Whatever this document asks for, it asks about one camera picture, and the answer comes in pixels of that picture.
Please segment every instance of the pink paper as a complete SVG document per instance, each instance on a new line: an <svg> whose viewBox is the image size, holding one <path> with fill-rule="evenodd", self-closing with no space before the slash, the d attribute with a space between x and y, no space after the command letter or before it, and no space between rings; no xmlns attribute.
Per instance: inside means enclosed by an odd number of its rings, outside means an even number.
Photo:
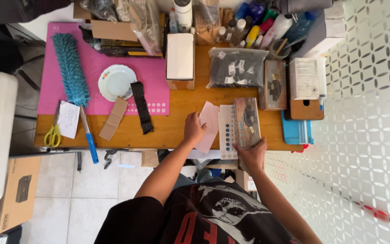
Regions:
<svg viewBox="0 0 390 244"><path fill-rule="evenodd" d="M113 64L124 64L131 68L137 80L144 85L144 97L151 115L169 114L169 87L165 79L165 59L153 58L110 58L97 53L82 39L77 23L49 23L46 38L45 62L37 114L55 114L58 100L66 100L58 61L51 36L55 33L70 33L78 41L77 47L82 69L84 70L91 100L85 109L88 115L108 115L114 106L99 91L98 80L102 72ZM133 97L125 115L137 115L138 110Z"/></svg>
<svg viewBox="0 0 390 244"><path fill-rule="evenodd" d="M204 107L199 114L198 120L201 126L204 123L207 123L207 131L202 140L195 146L195 149L198 149L203 153L209 152L219 131L218 113L218 106L215 106L210 102L205 102Z"/></svg>

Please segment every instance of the white plate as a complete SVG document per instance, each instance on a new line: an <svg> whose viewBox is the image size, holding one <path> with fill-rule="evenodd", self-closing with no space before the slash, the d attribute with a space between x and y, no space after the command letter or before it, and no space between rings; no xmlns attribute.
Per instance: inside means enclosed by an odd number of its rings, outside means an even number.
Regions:
<svg viewBox="0 0 390 244"><path fill-rule="evenodd" d="M99 91L103 97L115 102L118 96L128 99L133 95L131 83L137 81L132 69L125 65L114 64L106 68L99 77Z"/></svg>

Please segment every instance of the teal microfiber duster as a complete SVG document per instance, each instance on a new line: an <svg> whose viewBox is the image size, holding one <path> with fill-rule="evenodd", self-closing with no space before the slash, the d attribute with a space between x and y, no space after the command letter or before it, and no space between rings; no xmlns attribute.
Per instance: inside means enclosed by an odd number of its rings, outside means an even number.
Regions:
<svg viewBox="0 0 390 244"><path fill-rule="evenodd" d="M68 33L56 33L51 38L54 43L55 54L57 55L62 76L62 84L67 95L67 102L80 107L81 119L84 124L85 136L90 147L93 163L99 163L93 135L90 132L84 110L84 107L88 106L87 102L90 100L90 92L88 92L84 71L79 61L79 54L76 49L77 41Z"/></svg>

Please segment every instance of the patterned frosted glass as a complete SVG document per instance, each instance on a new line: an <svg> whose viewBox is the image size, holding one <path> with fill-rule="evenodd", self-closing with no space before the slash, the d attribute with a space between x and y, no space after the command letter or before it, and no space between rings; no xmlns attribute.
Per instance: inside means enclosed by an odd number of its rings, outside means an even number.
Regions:
<svg viewBox="0 0 390 244"><path fill-rule="evenodd" d="M323 243L390 243L390 0L343 4L316 144L268 151L266 172Z"/></svg>

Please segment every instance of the black t-shirt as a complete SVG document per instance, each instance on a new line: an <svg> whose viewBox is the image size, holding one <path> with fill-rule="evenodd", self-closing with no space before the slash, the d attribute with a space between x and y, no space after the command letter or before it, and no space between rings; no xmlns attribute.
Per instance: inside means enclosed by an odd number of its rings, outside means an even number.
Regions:
<svg viewBox="0 0 390 244"><path fill-rule="evenodd" d="M287 243L297 241L236 183L183 186L165 207L139 197L112 207L95 243Z"/></svg>

